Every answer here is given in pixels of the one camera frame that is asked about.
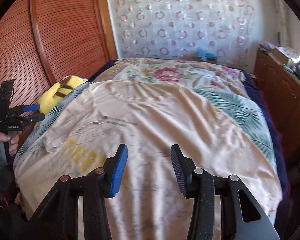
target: wrinkled fabric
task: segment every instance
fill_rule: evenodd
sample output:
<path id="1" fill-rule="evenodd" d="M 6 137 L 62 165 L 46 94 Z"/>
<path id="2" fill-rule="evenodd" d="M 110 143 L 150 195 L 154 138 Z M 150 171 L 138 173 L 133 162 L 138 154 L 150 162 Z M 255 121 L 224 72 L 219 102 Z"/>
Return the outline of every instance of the wrinkled fabric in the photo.
<path id="1" fill-rule="evenodd" d="M 277 174 L 228 115 L 184 87 L 129 81 L 90 85 L 20 156 L 15 176 L 26 204 L 34 211 L 60 176 L 88 174 L 120 143 L 128 162 L 119 193 L 106 199 L 113 239 L 186 238 L 193 200 L 179 192 L 173 144 L 212 175 L 238 175 L 274 221 L 282 199 Z M 218 206 L 216 198 L 216 239 Z"/>
<path id="2" fill-rule="evenodd" d="M 129 58 L 100 74 L 95 81 L 127 79 L 134 82 L 165 83 L 189 89 L 210 89 L 248 97 L 241 70 L 207 62 Z"/>
<path id="3" fill-rule="evenodd" d="M 44 120 L 38 123 L 37 127 L 33 129 L 24 144 L 20 147 L 19 151 L 16 154 L 16 157 L 14 158 L 13 166 L 15 166 L 15 164 L 18 162 L 20 156 L 23 155 L 23 153 L 25 153 L 26 150 L 54 123 L 54 121 L 59 117 L 62 110 L 74 98 L 80 95 L 82 91 L 85 90 L 90 84 L 91 82 L 85 82 L 77 86 L 51 109 L 51 111 L 45 116 Z"/>

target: white t-shirt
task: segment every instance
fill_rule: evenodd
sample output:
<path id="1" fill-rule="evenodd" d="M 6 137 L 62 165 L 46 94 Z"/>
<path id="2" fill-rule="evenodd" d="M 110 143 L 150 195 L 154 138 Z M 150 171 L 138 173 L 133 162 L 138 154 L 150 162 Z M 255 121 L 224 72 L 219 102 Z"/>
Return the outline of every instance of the white t-shirt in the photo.
<path id="1" fill-rule="evenodd" d="M 128 146 L 128 161 L 119 193 L 106 199 L 113 239 L 186 239 L 193 200 L 179 192 L 173 144 L 212 175 L 238 175 L 266 214 L 282 199 L 279 179 L 263 154 L 208 100 L 179 86 L 105 81 L 74 99 L 16 163 L 17 184 L 30 209 L 60 176 L 86 175 L 120 143 Z"/>

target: wooden cabinet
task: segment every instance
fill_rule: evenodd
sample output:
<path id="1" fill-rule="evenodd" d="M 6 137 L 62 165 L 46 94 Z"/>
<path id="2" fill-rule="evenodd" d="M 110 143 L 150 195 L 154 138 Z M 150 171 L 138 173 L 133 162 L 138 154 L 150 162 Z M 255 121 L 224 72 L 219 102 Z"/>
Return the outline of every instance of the wooden cabinet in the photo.
<path id="1" fill-rule="evenodd" d="M 16 79 L 11 107 L 36 103 L 63 77 L 89 78 L 109 61 L 113 36 L 110 18 L 106 36 L 100 19 L 100 8 L 106 17 L 104 4 L 106 0 L 16 0 L 0 21 L 0 85 Z"/>
<path id="2" fill-rule="evenodd" d="M 287 168 L 300 158 L 300 81 L 268 55 L 258 52 L 256 86 L 263 92 L 274 124 L 282 134 Z"/>

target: curtain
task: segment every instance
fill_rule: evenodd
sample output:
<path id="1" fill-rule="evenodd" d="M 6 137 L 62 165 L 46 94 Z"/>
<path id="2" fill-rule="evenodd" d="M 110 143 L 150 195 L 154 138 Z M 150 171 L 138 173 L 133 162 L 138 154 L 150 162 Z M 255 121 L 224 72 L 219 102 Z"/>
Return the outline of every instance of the curtain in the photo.
<path id="1" fill-rule="evenodd" d="M 195 60 L 196 50 L 218 63 L 246 62 L 253 28 L 251 0 L 109 0 L 120 58 Z"/>

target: yellow plush toy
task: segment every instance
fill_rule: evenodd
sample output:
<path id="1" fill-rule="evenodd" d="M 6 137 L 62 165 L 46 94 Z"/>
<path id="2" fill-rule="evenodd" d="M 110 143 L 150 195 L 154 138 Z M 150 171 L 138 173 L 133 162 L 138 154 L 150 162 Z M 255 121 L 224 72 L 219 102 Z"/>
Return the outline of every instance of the yellow plush toy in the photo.
<path id="1" fill-rule="evenodd" d="M 40 105 L 39 111 L 47 115 L 50 110 L 59 103 L 74 88 L 85 83 L 87 79 L 77 76 L 66 76 L 58 83 L 55 83 L 48 91 L 46 91 L 38 100 Z"/>

